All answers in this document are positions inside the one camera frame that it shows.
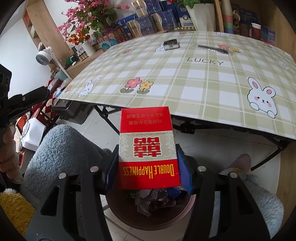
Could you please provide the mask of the person's left hand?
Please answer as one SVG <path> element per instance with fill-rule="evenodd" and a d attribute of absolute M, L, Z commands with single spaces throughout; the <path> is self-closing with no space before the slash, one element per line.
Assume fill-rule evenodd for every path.
<path fill-rule="evenodd" d="M 22 184 L 23 176 L 14 140 L 15 126 L 10 125 L 5 130 L 1 130 L 3 131 L 3 136 L 1 137 L 1 173 L 5 174 L 13 183 Z"/>

